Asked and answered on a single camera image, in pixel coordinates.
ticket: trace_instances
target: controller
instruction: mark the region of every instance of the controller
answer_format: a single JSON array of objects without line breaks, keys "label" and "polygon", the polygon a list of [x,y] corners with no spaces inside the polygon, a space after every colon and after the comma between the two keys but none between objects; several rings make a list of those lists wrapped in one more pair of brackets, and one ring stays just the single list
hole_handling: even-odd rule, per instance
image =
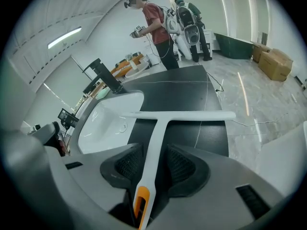
[{"label": "controller", "polygon": [[140,34],[139,34],[139,32],[141,31],[141,30],[143,30],[143,29],[145,29],[145,26],[137,26],[135,29],[134,29],[134,31],[132,32],[132,33],[130,33],[130,36],[132,37],[132,38],[139,38],[139,37],[141,37],[140,36]]}]

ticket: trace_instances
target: vr headset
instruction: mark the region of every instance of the vr headset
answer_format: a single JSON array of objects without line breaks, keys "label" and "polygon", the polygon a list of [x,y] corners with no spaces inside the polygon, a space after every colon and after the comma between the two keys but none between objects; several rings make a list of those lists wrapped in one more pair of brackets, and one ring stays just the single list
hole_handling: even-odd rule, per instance
[{"label": "vr headset", "polygon": [[127,9],[128,7],[131,7],[129,0],[126,0],[126,1],[124,2],[124,6],[125,6],[126,9]]}]

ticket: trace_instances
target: black table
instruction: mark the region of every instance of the black table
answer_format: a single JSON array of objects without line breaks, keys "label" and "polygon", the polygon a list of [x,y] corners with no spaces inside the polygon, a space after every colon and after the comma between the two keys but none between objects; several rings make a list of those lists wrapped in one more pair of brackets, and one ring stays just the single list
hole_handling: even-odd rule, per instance
[{"label": "black table", "polygon": [[[203,66],[159,72],[127,82],[124,88],[129,92],[140,90],[144,93],[141,111],[221,110],[215,89]],[[147,150],[155,123],[156,120],[137,119],[128,143],[142,142]],[[224,121],[171,121],[166,128],[162,146],[167,143],[228,156]]]}]

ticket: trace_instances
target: person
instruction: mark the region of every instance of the person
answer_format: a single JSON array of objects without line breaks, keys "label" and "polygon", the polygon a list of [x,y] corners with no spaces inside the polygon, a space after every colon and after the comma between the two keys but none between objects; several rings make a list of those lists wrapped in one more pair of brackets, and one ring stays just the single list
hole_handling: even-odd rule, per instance
[{"label": "person", "polygon": [[[177,9],[176,9],[177,22],[179,23],[178,7],[184,6],[185,3],[184,3],[184,0],[175,0],[175,3],[177,5]],[[201,21],[201,17],[200,17],[201,12],[191,2],[189,2],[189,9],[192,11],[192,13],[196,17],[196,25],[197,25],[198,30],[200,32],[200,43],[201,43],[201,47],[202,47],[202,51],[203,51],[203,60],[204,61],[212,60],[212,57],[210,57],[210,52],[209,52],[208,47],[207,47],[206,38],[205,38],[205,35],[203,33],[203,30],[202,30],[202,27],[205,28],[205,24]],[[200,57],[197,53],[196,45],[191,46],[191,54],[192,54],[193,61],[198,62]]]},{"label": "person", "polygon": [[166,29],[162,27],[164,16],[161,8],[147,0],[129,0],[129,3],[131,7],[143,9],[148,27],[139,32],[140,36],[151,33],[153,44],[157,48],[165,68],[167,70],[179,68],[173,51],[174,41]]}]

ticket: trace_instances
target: black shoe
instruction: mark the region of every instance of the black shoe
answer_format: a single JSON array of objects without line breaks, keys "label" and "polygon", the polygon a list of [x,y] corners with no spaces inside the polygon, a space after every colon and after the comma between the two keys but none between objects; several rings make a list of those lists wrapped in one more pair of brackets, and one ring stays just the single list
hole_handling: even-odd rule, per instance
[{"label": "black shoe", "polygon": [[203,61],[209,61],[212,60],[212,57],[204,58]]},{"label": "black shoe", "polygon": [[192,56],[192,60],[194,62],[198,62],[200,60],[200,57],[199,56]]}]

